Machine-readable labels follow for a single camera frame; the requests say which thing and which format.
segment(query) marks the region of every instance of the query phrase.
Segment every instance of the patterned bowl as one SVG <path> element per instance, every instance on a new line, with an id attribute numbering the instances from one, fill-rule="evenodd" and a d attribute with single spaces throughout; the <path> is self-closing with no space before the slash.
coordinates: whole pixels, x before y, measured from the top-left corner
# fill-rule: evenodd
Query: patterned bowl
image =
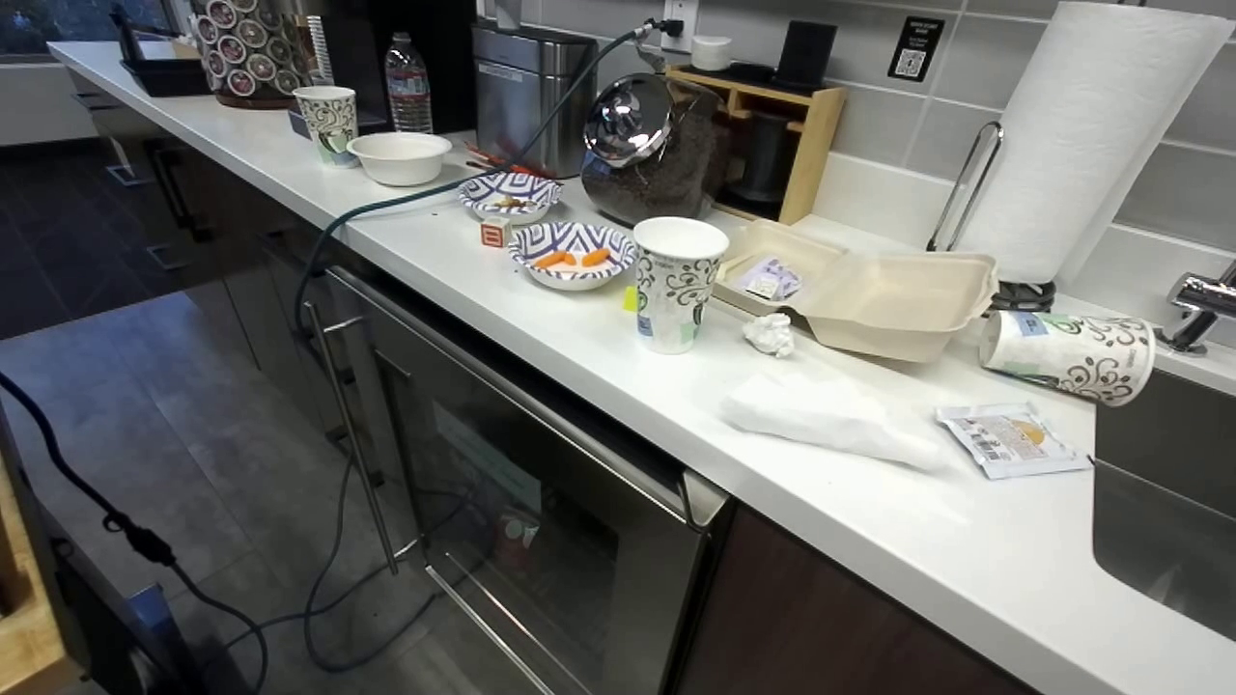
<path id="1" fill-rule="evenodd" d="M 517 272 L 558 294 L 597 291 L 632 258 L 628 231 L 580 222 L 522 228 L 509 253 Z"/>
<path id="2" fill-rule="evenodd" d="M 556 205 L 556 182 L 531 176 L 486 176 L 459 185 L 459 205 L 481 224 L 531 224 Z"/>

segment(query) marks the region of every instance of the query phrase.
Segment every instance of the decorative bowl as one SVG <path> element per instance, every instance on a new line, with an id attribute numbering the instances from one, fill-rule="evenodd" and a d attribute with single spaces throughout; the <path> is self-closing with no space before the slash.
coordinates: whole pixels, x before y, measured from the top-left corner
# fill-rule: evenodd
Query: decorative bowl
<path id="1" fill-rule="evenodd" d="M 486 176 L 459 185 L 459 205 L 500 228 L 539 222 L 556 199 L 556 182 L 531 176 Z"/>
<path id="2" fill-rule="evenodd" d="M 450 141 L 428 132 L 373 132 L 347 142 L 359 159 L 359 169 L 390 191 L 412 191 L 441 176 L 441 161 L 450 150 Z"/>
<path id="3" fill-rule="evenodd" d="M 632 258 L 628 231 L 580 222 L 522 228 L 509 253 L 517 272 L 558 294 L 597 291 Z"/>

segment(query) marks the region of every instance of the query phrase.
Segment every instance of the sink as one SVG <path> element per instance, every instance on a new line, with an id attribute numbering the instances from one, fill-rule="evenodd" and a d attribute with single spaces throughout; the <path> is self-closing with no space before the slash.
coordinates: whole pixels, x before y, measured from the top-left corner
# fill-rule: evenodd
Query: sink
<path id="1" fill-rule="evenodd" d="M 1097 419 L 1091 555 L 1236 640 L 1236 397 L 1156 372 Z"/>

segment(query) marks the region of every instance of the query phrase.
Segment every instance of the paper towel roll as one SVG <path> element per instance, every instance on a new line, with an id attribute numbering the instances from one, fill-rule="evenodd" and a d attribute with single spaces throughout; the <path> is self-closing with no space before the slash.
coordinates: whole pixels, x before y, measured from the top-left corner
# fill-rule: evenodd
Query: paper towel roll
<path id="1" fill-rule="evenodd" d="M 1051 390 L 1126 405 L 1156 372 L 1156 329 L 1131 317 L 997 315 L 982 362 Z"/>
<path id="2" fill-rule="evenodd" d="M 992 254 L 1004 284 L 1054 284 L 1111 224 L 1227 37 L 1215 17 L 1062 3 L 1000 116 L 1009 141 L 956 253 Z"/>

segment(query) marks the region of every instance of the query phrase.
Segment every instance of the faucet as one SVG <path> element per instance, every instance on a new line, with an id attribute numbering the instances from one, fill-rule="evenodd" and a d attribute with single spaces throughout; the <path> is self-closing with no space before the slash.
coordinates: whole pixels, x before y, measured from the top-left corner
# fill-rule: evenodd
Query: faucet
<path id="1" fill-rule="evenodd" d="M 1236 263 L 1221 278 L 1183 275 L 1167 294 L 1183 309 L 1175 329 L 1158 329 L 1158 339 L 1175 353 L 1205 353 L 1202 333 L 1215 317 L 1236 317 Z"/>

